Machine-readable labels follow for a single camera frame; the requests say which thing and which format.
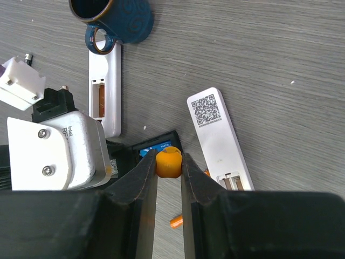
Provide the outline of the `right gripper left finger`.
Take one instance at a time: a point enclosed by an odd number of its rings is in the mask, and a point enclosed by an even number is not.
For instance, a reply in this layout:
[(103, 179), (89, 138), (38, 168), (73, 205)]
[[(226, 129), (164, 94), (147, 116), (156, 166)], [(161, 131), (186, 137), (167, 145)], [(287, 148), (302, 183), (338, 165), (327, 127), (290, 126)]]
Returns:
[(1, 258), (151, 258), (156, 154), (102, 190), (2, 191)]

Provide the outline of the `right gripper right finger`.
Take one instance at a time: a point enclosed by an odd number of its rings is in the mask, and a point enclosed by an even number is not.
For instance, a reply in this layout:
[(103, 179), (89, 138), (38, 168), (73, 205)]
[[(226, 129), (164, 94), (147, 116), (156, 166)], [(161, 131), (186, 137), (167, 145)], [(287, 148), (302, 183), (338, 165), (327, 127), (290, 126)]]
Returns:
[(186, 258), (344, 258), (344, 200), (332, 193), (232, 191), (183, 154)]

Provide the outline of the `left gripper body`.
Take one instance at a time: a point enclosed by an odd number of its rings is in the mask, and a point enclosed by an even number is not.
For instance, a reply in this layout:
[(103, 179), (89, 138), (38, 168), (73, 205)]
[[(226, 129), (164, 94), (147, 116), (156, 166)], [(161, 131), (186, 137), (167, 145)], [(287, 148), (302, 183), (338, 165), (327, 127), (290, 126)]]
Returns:
[[(30, 122), (41, 123), (60, 115), (79, 111), (71, 92), (65, 89), (45, 89), (45, 96), (33, 105), (32, 120)], [(1, 146), (1, 190), (12, 190), (9, 144)]]

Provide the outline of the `black battery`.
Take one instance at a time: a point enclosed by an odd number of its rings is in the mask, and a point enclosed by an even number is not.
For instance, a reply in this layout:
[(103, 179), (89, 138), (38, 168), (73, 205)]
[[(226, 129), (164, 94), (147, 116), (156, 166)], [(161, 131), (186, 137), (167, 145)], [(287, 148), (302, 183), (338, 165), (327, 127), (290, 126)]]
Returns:
[(24, 63), (26, 63), (28, 66), (31, 66), (32, 65), (32, 59), (33, 59), (33, 55), (30, 53), (26, 53)]

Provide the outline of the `slim white remote control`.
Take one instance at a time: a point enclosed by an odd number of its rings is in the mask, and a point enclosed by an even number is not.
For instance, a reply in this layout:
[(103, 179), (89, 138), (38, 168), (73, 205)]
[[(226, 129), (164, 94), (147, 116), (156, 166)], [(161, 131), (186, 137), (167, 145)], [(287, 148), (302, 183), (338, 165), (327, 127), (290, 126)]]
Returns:
[(223, 96), (215, 87), (187, 99), (210, 177), (227, 190), (254, 186)]

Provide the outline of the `black remote control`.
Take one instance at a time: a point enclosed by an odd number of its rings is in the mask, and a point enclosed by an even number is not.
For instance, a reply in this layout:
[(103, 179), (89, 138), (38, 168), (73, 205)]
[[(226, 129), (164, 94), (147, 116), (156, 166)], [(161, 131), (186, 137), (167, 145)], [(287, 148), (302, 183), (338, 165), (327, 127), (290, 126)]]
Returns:
[(166, 147), (174, 146), (181, 152), (183, 151), (180, 138), (175, 130), (132, 146), (125, 146), (124, 144), (109, 140), (106, 141), (106, 144), (112, 167), (111, 183), (117, 181), (136, 167), (151, 149), (156, 149), (160, 152)]

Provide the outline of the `yellow handled screwdriver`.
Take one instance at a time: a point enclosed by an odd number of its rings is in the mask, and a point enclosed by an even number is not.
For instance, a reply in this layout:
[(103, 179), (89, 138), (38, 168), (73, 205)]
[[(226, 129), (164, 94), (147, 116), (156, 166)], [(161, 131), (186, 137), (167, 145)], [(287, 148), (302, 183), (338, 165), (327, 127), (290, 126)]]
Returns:
[(156, 174), (161, 178), (176, 179), (180, 177), (182, 159), (182, 152), (177, 147), (166, 147), (156, 156)]

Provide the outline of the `blue battery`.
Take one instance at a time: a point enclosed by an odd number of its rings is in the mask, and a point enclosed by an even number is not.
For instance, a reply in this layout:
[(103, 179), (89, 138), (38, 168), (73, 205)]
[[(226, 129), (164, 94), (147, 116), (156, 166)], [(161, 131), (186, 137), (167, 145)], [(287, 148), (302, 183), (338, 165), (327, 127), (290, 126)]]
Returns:
[(143, 148), (139, 151), (139, 155), (141, 157), (146, 156), (146, 154), (151, 150), (151, 149), (156, 149), (158, 152), (164, 150), (166, 147), (172, 146), (171, 141), (165, 141), (159, 144), (155, 144), (146, 148)]

